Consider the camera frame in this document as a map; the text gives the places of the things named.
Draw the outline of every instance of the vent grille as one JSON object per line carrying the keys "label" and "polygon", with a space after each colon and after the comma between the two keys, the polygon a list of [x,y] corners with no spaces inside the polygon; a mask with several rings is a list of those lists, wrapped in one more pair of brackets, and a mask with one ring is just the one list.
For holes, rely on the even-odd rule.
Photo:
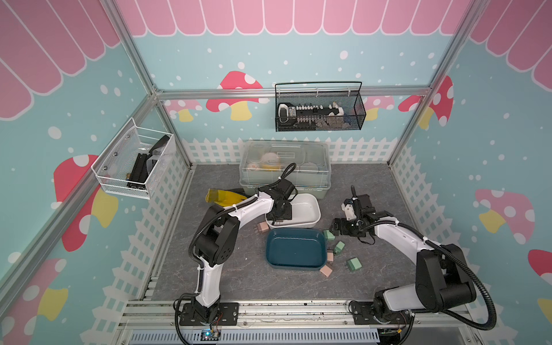
{"label": "vent grille", "polygon": [[[257,344],[270,343],[376,343],[378,330],[369,328],[312,328],[293,330],[222,330],[221,340],[203,342],[201,330],[182,330],[188,342],[217,344]],[[182,344],[174,330],[135,330],[129,345],[173,345]]]}

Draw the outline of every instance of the teal tray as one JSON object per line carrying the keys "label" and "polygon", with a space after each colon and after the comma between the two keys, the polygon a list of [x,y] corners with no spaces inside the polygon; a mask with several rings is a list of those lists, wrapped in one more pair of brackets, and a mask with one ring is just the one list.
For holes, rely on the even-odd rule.
{"label": "teal tray", "polygon": [[286,227],[268,234],[267,261],[274,268],[319,270],[326,259],[326,240],[319,231]]}

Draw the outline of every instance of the clear plastic storage box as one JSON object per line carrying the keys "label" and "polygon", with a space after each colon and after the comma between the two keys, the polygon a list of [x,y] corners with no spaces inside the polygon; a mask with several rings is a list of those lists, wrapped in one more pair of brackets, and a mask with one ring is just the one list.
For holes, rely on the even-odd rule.
{"label": "clear plastic storage box", "polygon": [[272,183],[290,164],[296,169],[286,177],[299,193],[323,199],[330,189],[330,150],[321,142],[248,141],[240,163],[240,185],[248,195]]}

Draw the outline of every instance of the black corrugated cable sleeve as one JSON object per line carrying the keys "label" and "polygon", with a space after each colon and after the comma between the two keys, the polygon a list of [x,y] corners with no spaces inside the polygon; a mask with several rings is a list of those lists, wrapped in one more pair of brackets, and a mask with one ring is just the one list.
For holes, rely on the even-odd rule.
{"label": "black corrugated cable sleeve", "polygon": [[[383,224],[393,224],[400,227],[403,227],[407,230],[410,230],[412,233],[414,233],[416,236],[420,238],[420,240],[423,240],[424,236],[415,228],[408,224],[403,223],[396,223],[392,220],[378,220],[377,222],[374,222],[368,226],[368,229],[371,229],[373,227],[376,227],[378,225]],[[454,311],[450,310],[443,310],[442,313],[447,314],[449,316],[452,316],[453,318],[460,320],[461,322],[465,323],[466,325],[477,328],[478,330],[482,331],[489,331],[494,328],[496,325],[496,309],[495,304],[492,302],[491,295],[487,291],[486,287],[483,285],[483,283],[479,280],[477,275],[462,261],[460,261],[456,256],[452,255],[451,252],[447,251],[444,248],[441,248],[441,246],[435,244],[434,242],[427,240],[426,244],[428,244],[430,247],[441,253],[442,255],[445,255],[449,260],[454,262],[458,267],[460,267],[471,279],[472,282],[474,282],[475,286],[479,289],[479,292],[481,293],[481,296],[483,297],[483,301],[485,302],[485,306],[487,307],[487,313],[489,314],[489,317],[487,319],[487,322],[485,323],[478,323],[474,322],[472,320],[468,320],[465,317],[456,314]]]}

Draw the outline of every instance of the white wire mesh basket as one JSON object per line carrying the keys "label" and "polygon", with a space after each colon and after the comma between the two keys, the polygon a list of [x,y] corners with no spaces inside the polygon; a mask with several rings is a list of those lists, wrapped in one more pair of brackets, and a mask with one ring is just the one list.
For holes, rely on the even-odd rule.
{"label": "white wire mesh basket", "polygon": [[[132,172],[138,154],[148,153],[164,135],[167,135],[169,140],[146,181],[131,182],[133,187],[129,187],[127,176]],[[106,193],[149,199],[174,158],[175,152],[176,145],[171,133],[138,127],[134,119],[130,118],[92,164],[92,171]]]}

